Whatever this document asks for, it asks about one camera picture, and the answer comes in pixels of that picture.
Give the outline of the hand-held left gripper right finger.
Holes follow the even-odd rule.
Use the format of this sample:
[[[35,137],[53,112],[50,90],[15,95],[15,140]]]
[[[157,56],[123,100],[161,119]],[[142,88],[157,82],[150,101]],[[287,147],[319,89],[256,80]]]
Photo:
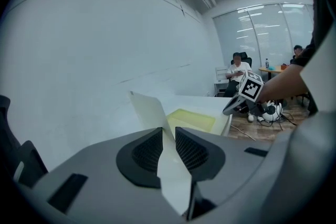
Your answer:
[[[299,220],[322,194],[329,176],[330,115],[319,112],[273,142],[178,127],[176,150],[192,176],[189,222]]]

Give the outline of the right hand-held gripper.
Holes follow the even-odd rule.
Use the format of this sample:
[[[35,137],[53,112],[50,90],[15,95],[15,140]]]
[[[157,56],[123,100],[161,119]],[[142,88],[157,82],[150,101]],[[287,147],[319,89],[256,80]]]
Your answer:
[[[231,115],[248,108],[249,112],[255,116],[261,116],[267,111],[266,103],[258,102],[258,97],[264,86],[260,75],[247,70],[239,84],[238,95],[231,98],[224,107],[223,114]]]

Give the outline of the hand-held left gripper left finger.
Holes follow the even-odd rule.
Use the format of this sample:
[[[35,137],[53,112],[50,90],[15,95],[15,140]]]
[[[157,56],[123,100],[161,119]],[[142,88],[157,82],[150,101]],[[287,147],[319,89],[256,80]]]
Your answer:
[[[90,145],[20,192],[49,224],[186,224],[191,177],[162,128]]]

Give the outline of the pale yellow cloth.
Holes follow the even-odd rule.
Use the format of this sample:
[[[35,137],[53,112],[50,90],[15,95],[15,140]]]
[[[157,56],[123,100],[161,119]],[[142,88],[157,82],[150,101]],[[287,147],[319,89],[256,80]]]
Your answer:
[[[159,158],[158,177],[163,197],[181,216],[189,205],[191,175],[175,149],[175,136],[161,100],[134,91],[129,93],[129,98],[144,129],[163,128],[163,152]]]

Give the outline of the person's right forearm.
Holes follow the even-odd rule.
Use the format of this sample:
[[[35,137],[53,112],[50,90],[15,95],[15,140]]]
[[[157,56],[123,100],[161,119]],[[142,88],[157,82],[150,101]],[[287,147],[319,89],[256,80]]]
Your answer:
[[[280,100],[308,92],[308,88],[300,75],[302,70],[302,66],[291,64],[282,73],[267,81],[258,96],[257,102]]]

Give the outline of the small white shelf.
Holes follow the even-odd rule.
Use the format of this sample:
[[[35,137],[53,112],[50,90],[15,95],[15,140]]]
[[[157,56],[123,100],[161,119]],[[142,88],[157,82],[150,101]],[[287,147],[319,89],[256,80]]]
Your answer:
[[[228,70],[227,66],[215,68],[215,81],[214,81],[215,97],[218,97],[219,94],[224,93],[230,82],[230,79],[226,77],[227,70]]]

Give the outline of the white desk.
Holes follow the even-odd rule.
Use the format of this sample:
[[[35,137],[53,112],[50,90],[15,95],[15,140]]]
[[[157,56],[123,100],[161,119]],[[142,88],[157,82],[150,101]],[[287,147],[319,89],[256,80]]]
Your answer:
[[[224,107],[229,103],[230,98],[222,97],[194,97],[186,95],[168,95],[161,99],[164,112],[170,115],[178,109],[208,115],[215,119],[215,122],[210,130],[202,129],[198,126],[182,122],[180,120],[169,120],[169,125],[173,133],[176,127],[189,127],[195,130],[204,131],[207,133],[227,136],[232,122],[232,116],[223,114]]]

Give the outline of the white round device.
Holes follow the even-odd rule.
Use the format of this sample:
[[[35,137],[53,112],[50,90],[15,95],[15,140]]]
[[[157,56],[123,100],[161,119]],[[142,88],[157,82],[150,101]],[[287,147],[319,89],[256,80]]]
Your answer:
[[[267,112],[262,114],[257,118],[258,122],[266,121],[267,123],[272,123],[278,121],[282,115],[282,104],[275,101],[267,102]]]

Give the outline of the black swivel chair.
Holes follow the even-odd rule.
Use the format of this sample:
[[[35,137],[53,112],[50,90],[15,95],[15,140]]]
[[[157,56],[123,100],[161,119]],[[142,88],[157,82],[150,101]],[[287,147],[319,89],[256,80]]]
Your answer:
[[[231,64],[237,70],[251,70],[252,59],[245,52],[235,52]]]

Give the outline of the round wooden table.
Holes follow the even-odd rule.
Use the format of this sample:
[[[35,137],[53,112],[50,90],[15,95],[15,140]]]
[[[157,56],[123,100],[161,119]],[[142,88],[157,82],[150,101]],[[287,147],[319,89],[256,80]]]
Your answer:
[[[284,70],[280,69],[280,66],[275,66],[276,70],[267,70],[266,67],[258,68],[259,71],[267,73],[267,80],[272,78],[272,74],[279,74],[282,73]]]

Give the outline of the black headrest office chair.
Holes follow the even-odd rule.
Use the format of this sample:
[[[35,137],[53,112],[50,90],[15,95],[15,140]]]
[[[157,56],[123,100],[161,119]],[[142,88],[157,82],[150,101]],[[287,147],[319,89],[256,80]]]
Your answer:
[[[0,164],[14,181],[33,188],[48,170],[33,143],[21,144],[12,133],[7,120],[10,103],[0,95]]]

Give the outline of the person's light trousers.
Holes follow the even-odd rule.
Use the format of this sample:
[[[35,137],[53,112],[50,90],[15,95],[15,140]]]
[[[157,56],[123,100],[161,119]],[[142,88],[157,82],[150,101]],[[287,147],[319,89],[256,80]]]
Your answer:
[[[301,72],[318,111],[336,111],[336,28],[332,27]]]

